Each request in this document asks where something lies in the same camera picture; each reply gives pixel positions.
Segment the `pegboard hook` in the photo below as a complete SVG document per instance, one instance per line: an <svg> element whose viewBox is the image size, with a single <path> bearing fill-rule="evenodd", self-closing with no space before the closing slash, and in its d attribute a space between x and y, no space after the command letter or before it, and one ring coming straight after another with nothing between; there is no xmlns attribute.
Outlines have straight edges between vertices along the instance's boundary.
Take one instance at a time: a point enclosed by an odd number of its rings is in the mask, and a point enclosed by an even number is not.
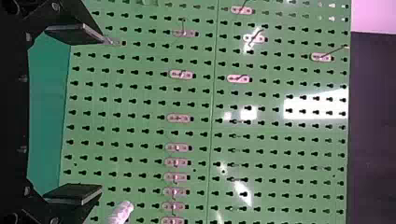
<svg viewBox="0 0 396 224"><path fill-rule="evenodd" d="M239 12L238 12L237 15L241 14L242 10L244 9L245 5L247 4L247 1L248 1L248 0L245 0L245 1L244 1L244 4L242 4L242 6L239 8Z"/></svg>
<svg viewBox="0 0 396 224"><path fill-rule="evenodd" d="M328 56L328 55L331 55L331 54L333 54L333 53L335 53L335 52L337 52L337 51L339 51L339 50L341 50L341 49L349 49L349 46L348 45L342 45L340 48L338 48L338 49L334 49L334 50L332 50L332 51L330 51L330 52L328 52L328 53L325 53L325 54L323 54L322 56L320 56L320 58L324 58L324 57L326 57L326 56Z"/></svg>
<svg viewBox="0 0 396 224"><path fill-rule="evenodd" d="M253 37L251 37L250 41L248 42L248 46L249 46L249 47L251 47L250 44L256 39L256 37L257 37L262 31L264 31L264 29L258 30L257 33L256 33Z"/></svg>

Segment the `metal peg hook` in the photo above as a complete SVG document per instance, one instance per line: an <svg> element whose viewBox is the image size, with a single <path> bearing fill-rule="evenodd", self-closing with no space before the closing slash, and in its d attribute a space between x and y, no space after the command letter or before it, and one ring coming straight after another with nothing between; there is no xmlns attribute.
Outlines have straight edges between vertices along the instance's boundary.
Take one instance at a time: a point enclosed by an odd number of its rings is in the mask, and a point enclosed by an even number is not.
<svg viewBox="0 0 396 224"><path fill-rule="evenodd" d="M175 214L175 204L174 203L171 203L171 206L172 206L172 216L176 216L176 214Z"/></svg>
<svg viewBox="0 0 396 224"><path fill-rule="evenodd" d="M248 0L245 0L244 4L242 4L241 8L239 8L239 12L237 15L241 14L242 10L244 9L245 5L247 4Z"/></svg>
<svg viewBox="0 0 396 224"><path fill-rule="evenodd" d="M320 58L324 58L324 57L326 57L326 56L328 56L328 55L331 55L331 54L333 54L333 53L335 53L335 52L337 52L337 51L339 51L339 50L341 50L341 49L349 49L349 47L347 46L347 45L342 45L340 48L338 48L338 49L334 49L334 50L332 50L332 51L330 51L330 52L328 52L328 53L325 53L325 54L323 54L322 56L320 56Z"/></svg>
<svg viewBox="0 0 396 224"><path fill-rule="evenodd" d="M186 22L186 18L182 17L180 20L181 20L181 35L185 35L186 34L186 29L184 27L184 22Z"/></svg>
<svg viewBox="0 0 396 224"><path fill-rule="evenodd" d="M248 46L249 46L249 47L251 47L250 44L254 41L254 39L256 39L256 37L257 37L262 31L264 31L264 29L260 29L259 31L257 31L257 33L256 33L253 37L251 37L251 40L248 42Z"/></svg>

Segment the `green pegboard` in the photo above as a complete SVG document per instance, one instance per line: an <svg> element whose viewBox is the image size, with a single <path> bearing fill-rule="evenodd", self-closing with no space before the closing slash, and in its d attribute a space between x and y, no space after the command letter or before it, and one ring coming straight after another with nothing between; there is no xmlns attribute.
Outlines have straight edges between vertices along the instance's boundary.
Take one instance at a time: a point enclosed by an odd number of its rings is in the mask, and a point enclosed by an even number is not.
<svg viewBox="0 0 396 224"><path fill-rule="evenodd" d="M61 184L104 185L90 220L106 222L129 200L131 223L345 223L349 52L309 58L349 44L350 2L152 2L87 2L122 46L72 48ZM242 5L254 14L231 12ZM173 36L183 27L198 35ZM244 41L258 32L264 43ZM170 113L193 121L169 122ZM191 165L167 167L169 157ZM167 172L190 180L166 182ZM190 194L176 198L188 209L172 213L163 189L174 186Z"/></svg>

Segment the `metal clip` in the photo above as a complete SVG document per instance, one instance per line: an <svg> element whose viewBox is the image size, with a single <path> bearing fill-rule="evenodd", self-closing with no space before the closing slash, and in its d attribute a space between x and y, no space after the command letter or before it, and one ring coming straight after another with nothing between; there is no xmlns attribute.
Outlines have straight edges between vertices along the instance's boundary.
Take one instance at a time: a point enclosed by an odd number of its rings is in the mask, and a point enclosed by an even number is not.
<svg viewBox="0 0 396 224"><path fill-rule="evenodd" d="M175 30L173 31L175 37L196 37L198 32L195 30Z"/></svg>
<svg viewBox="0 0 396 224"><path fill-rule="evenodd" d="M265 36L261 34L262 31L258 31L255 35L244 35L244 41L251 43L262 44L265 42Z"/></svg>
<svg viewBox="0 0 396 224"><path fill-rule="evenodd" d="M182 158L166 158L164 163L166 166L179 168L187 167L189 164L191 164L191 161Z"/></svg>
<svg viewBox="0 0 396 224"><path fill-rule="evenodd" d="M184 224L184 218L182 217L163 217L161 224Z"/></svg>
<svg viewBox="0 0 396 224"><path fill-rule="evenodd" d="M192 146L185 143L168 143L165 146L166 150L169 152L189 152L192 151Z"/></svg>
<svg viewBox="0 0 396 224"><path fill-rule="evenodd" d="M181 30L173 31L173 36L175 37L196 37L198 36L198 32L194 30L186 30L184 27L184 23L186 22L186 18L181 18Z"/></svg>
<svg viewBox="0 0 396 224"><path fill-rule="evenodd" d="M179 79L187 79L190 80L193 78L194 73L186 70L171 70L169 72L169 77L171 78L179 78Z"/></svg>
<svg viewBox="0 0 396 224"><path fill-rule="evenodd" d="M231 7L231 12L233 14L237 15L251 15L254 13L254 9L251 7L237 7L237 6L232 6Z"/></svg>
<svg viewBox="0 0 396 224"><path fill-rule="evenodd" d="M188 194L190 194L189 189L170 188L170 187L163 189L163 195L171 196L173 199L178 197L186 197Z"/></svg>
<svg viewBox="0 0 396 224"><path fill-rule="evenodd" d="M165 211L182 211L186 209L186 204L180 202L167 202L162 205Z"/></svg>
<svg viewBox="0 0 396 224"><path fill-rule="evenodd" d="M171 123L190 123L193 118L190 115L169 114L166 119Z"/></svg>
<svg viewBox="0 0 396 224"><path fill-rule="evenodd" d="M232 83L249 83L250 76L248 75L228 75L227 81Z"/></svg>
<svg viewBox="0 0 396 224"><path fill-rule="evenodd" d="M168 182L173 182L174 184L180 182L186 182L190 179L190 176L183 173L165 173L163 179Z"/></svg>
<svg viewBox="0 0 396 224"><path fill-rule="evenodd" d="M332 55L326 55L326 53L312 53L311 60L314 62L330 63L332 61Z"/></svg>

